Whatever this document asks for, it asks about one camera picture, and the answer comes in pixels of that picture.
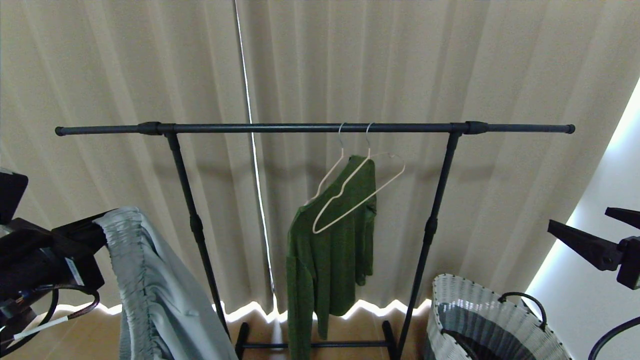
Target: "curtain fold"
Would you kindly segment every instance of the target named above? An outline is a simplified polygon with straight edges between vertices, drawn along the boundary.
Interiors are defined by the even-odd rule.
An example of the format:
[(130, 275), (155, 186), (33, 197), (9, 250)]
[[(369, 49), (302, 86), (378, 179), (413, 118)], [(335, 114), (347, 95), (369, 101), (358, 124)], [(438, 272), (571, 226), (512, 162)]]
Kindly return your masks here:
[[(248, 122), (233, 3), (9, 1), (2, 14), (3, 166), (30, 180), (17, 215), (51, 228), (138, 206), (210, 294), (166, 139), (54, 128)], [(250, 137), (179, 138), (226, 311), (270, 311)], [(106, 251), (98, 261), (102, 301), (119, 304)]]
[[(254, 122), (569, 124), (574, 135), (464, 136), (420, 300), (449, 272), (523, 290), (568, 218), (640, 74), (631, 3), (238, 1)], [(365, 154), (362, 134), (343, 134)], [(359, 296), (406, 303), (446, 135), (370, 134), (407, 171), (378, 195), (374, 275)], [(339, 158), (336, 134), (256, 136), (278, 308), (287, 230)], [(376, 162), (382, 184), (399, 164)]]

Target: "green sweater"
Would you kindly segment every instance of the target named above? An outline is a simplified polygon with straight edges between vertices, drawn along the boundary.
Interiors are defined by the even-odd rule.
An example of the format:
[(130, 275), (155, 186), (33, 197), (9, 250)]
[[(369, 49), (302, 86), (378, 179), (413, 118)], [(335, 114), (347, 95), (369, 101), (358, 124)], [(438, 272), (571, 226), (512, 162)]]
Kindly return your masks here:
[[(349, 175), (365, 160), (352, 156), (338, 178), (310, 204), (301, 207), (289, 229), (287, 295), (289, 298), (289, 351), (293, 360), (307, 360), (311, 349), (312, 313), (318, 333), (326, 339), (329, 314), (344, 315), (355, 303), (355, 284), (364, 285), (373, 273), (373, 223), (376, 197), (319, 234), (314, 220)], [(316, 229), (356, 206), (376, 191), (375, 164), (367, 163), (353, 176), (344, 193), (334, 199)]]

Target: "clothes hanger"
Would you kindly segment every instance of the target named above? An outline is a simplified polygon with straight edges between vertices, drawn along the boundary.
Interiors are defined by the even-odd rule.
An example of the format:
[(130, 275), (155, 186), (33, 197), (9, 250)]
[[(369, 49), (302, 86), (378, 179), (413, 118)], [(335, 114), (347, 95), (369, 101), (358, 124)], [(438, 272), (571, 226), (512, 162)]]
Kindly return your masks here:
[(322, 190), (322, 185), (324, 184), (324, 182), (329, 178), (329, 175), (331, 175), (331, 173), (335, 170), (335, 168), (338, 167), (338, 164), (340, 163), (340, 161), (342, 161), (342, 159), (344, 159), (344, 143), (342, 142), (342, 138), (340, 137), (340, 132), (342, 131), (342, 126), (346, 124), (346, 122), (343, 122), (340, 127), (338, 128), (338, 141), (340, 142), (340, 158), (338, 159), (338, 161), (335, 162), (335, 164), (331, 167), (331, 169), (329, 169), (329, 172), (326, 173), (326, 175), (324, 176), (324, 178), (320, 181), (320, 185), (318, 185), (318, 191), (317, 193), (311, 198), (309, 199), (305, 205), (308, 205), (309, 202), (311, 202), (313, 199), (315, 199), (316, 197), (320, 196), (320, 192)]
[(369, 128), (373, 125), (374, 123), (372, 122), (371, 124), (369, 124), (369, 126), (367, 126), (367, 131), (366, 131), (366, 137), (367, 137), (367, 144), (369, 144), (369, 150), (367, 152), (367, 158), (364, 159), (364, 161), (356, 168), (356, 170), (354, 170), (351, 175), (349, 175), (349, 177), (347, 177), (347, 179), (344, 181), (344, 183), (342, 184), (342, 188), (340, 189), (340, 193), (338, 193), (338, 195), (332, 197), (331, 199), (329, 199), (329, 201), (327, 201), (327, 203), (324, 205), (324, 207), (322, 208), (322, 210), (320, 210), (320, 212), (318, 213), (318, 216), (316, 216), (316, 220), (314, 221), (314, 226), (312, 228), (312, 231), (314, 234), (319, 234), (321, 232), (323, 232), (324, 230), (327, 230), (329, 227), (331, 227), (331, 225), (337, 223), (338, 221), (340, 221), (342, 218), (344, 218), (345, 216), (347, 216), (348, 214), (350, 214), (352, 211), (354, 211), (355, 209), (357, 209), (360, 205), (364, 204), (367, 200), (369, 200), (371, 197), (373, 197), (373, 195), (376, 195), (378, 192), (380, 192), (380, 190), (384, 189), (385, 187), (387, 187), (387, 185), (389, 185), (393, 180), (397, 179), (400, 175), (402, 175), (402, 173), (404, 172), (404, 170), (406, 169), (406, 162), (402, 159), (402, 157), (400, 157), (400, 155), (397, 154), (392, 154), (390, 152), (382, 152), (380, 154), (376, 154), (374, 156), (379, 156), (379, 155), (384, 155), (384, 154), (388, 154), (389, 158), (395, 158), (398, 157), (400, 158), (400, 160), (403, 162), (402, 165), (402, 170), (400, 170), (399, 173), (397, 173), (394, 177), (391, 178), (391, 180), (387, 181), (384, 185), (382, 185), (381, 187), (379, 187), (376, 191), (374, 191), (371, 195), (367, 196), (364, 200), (360, 201), (356, 206), (352, 207), (349, 211), (345, 212), (344, 214), (342, 214), (341, 216), (339, 216), (337, 219), (335, 219), (334, 221), (330, 222), (329, 224), (327, 224), (326, 226), (324, 226), (322, 229), (320, 230), (316, 230), (316, 226), (318, 223), (318, 220), (320, 220), (320, 217), (322, 216), (322, 214), (324, 213), (324, 211), (327, 209), (327, 207), (331, 204), (331, 202), (334, 199), (339, 198), (340, 196), (342, 196), (342, 193), (344, 193), (344, 188), (347, 185), (347, 183), (351, 180), (351, 178), (353, 178), (353, 176), (360, 170), (360, 168), (362, 168), (364, 166), (364, 164), (370, 160), (373, 156), (371, 156), (371, 142), (369, 142)]

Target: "white wicker basket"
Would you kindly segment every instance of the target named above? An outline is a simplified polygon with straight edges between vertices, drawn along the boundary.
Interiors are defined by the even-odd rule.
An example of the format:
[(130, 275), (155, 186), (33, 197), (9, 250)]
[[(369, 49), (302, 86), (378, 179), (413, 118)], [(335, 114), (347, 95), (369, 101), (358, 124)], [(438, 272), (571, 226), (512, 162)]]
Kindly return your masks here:
[(488, 350), (484, 357), (476, 355), (480, 359), (570, 359), (546, 321), (499, 298), (493, 291), (462, 277), (437, 276), (433, 280), (425, 359), (474, 358), (473, 351), (465, 350), (468, 340)]

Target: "black metal clothes rack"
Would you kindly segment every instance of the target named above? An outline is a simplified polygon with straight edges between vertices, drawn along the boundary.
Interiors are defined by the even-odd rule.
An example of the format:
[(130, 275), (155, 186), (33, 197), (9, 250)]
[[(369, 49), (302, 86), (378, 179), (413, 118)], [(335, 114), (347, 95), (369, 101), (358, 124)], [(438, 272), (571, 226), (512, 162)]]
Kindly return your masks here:
[[(574, 125), (533, 125), (533, 124), (487, 124), (485, 122), (468, 121), (449, 124), (164, 124), (160, 122), (145, 122), (138, 125), (126, 126), (88, 126), (88, 127), (57, 127), (58, 136), (81, 135), (81, 134), (118, 134), (118, 133), (138, 133), (144, 135), (164, 135), (173, 153), (175, 167), (180, 177), (180, 184), (184, 192), (184, 199), (189, 211), (189, 224), (191, 231), (198, 244), (200, 257), (205, 269), (209, 288), (213, 296), (213, 301), (222, 325), (227, 334), (229, 330), (225, 321), (225, 314), (220, 304), (220, 296), (216, 279), (211, 267), (211, 260), (205, 244), (204, 233), (202, 231), (202, 221), (198, 216), (191, 187), (177, 134), (179, 133), (364, 133), (369, 128), (372, 133), (448, 133), (449, 141), (444, 156), (440, 179), (436, 188), (431, 214), (424, 227), (424, 237), (422, 239), (422, 249), (418, 265), (413, 278), (413, 287), (409, 299), (408, 309), (404, 318), (402, 331), (396, 343), (389, 321), (382, 323), (384, 341), (324, 341), (313, 343), (312, 348), (319, 347), (386, 347), (391, 360), (400, 359), (404, 349), (404, 344), (411, 324), (413, 308), (420, 290), (422, 274), (429, 254), (429, 248), (438, 228), (438, 213), (442, 203), (447, 178), (451, 169), (453, 155), (458, 145), (458, 140), (462, 135), (478, 135), (482, 133), (566, 133), (572, 134), (575, 131)], [(243, 352), (247, 348), (287, 348), (286, 343), (250, 343), (249, 325), (243, 323), (240, 327), (236, 342), (236, 354), (242, 359)]]

